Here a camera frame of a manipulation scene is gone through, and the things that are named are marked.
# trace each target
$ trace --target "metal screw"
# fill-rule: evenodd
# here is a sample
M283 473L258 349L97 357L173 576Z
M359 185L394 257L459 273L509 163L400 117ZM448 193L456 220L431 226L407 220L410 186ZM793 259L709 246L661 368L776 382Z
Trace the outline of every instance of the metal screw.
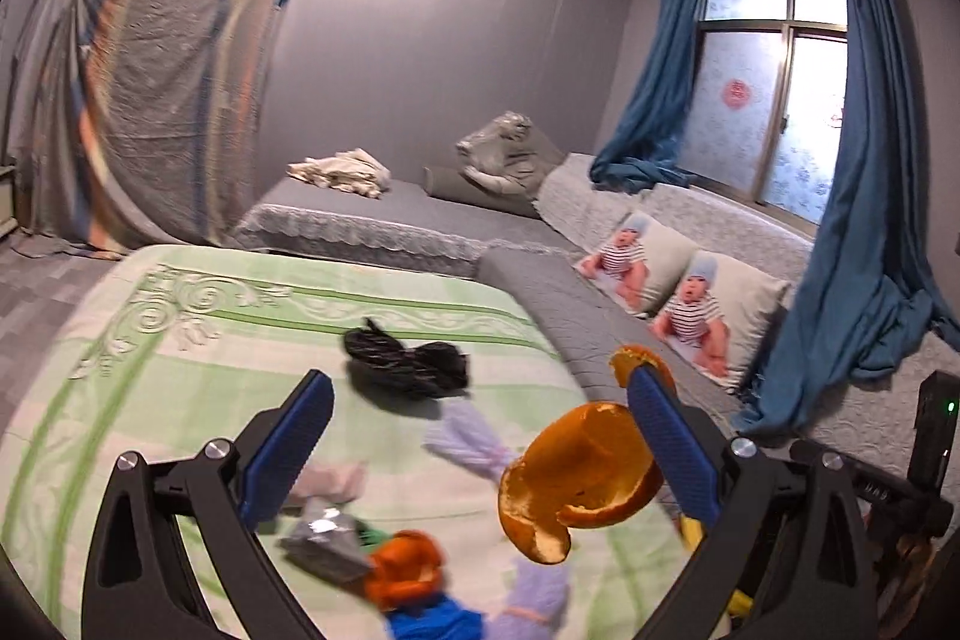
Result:
M757 456L757 444L752 439L738 437L730 443L730 449L740 458L752 458Z
M133 451L127 451L127 453L120 453L120 458L117 458L117 469L121 472L130 472L133 467L136 467L136 463L140 461L136 453Z
M230 452L229 439L211 439L203 448L203 456L207 458L224 458Z
M827 467L827 469L834 471L843 469L843 456L840 456L840 453L829 451L824 453L823 456L820 456L820 461L824 463L824 467Z

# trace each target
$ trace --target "blue curtain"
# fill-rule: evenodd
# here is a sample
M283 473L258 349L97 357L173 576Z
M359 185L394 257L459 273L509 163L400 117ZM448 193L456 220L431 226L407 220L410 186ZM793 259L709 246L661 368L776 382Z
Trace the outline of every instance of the blue curtain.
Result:
M960 328L925 256L922 97L894 0L847 0L847 99L833 189L810 266L757 378L742 432L808 421L820 393L889 376L932 325Z
M601 188L636 194L656 183L686 186L674 169L693 94L700 0L661 0L646 66L613 138L590 167Z

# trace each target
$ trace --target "window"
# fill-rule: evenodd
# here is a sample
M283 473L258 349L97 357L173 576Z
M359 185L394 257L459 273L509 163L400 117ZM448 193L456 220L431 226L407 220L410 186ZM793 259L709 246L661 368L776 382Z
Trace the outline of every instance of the window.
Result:
M707 0L678 165L788 223L819 224L847 87L847 0Z

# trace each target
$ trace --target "orange peel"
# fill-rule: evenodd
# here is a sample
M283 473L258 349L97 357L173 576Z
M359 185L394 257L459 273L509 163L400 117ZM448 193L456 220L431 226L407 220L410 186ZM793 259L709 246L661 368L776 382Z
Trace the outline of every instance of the orange peel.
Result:
M443 590L443 553L422 531L398 531L370 557L364 592L381 612L422 602Z
M651 365L659 372L659 376L664 380L664 384L673 394L677 392L677 383L673 379L673 372L666 362L659 357L650 348L643 345L623 345L616 353L611 356L610 368L613 370L613 377L621 389L626 389L630 383L631 373L638 367Z
M580 405L544 429L500 481L500 525L525 557L559 564L570 528L602 528L634 515L664 483L624 405Z

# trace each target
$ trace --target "red sticker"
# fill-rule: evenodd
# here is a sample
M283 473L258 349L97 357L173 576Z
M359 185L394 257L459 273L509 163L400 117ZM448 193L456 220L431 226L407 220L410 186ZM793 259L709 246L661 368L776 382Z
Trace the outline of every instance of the red sticker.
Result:
M732 79L723 87L723 102L731 109L743 109L750 103L750 86L742 79Z

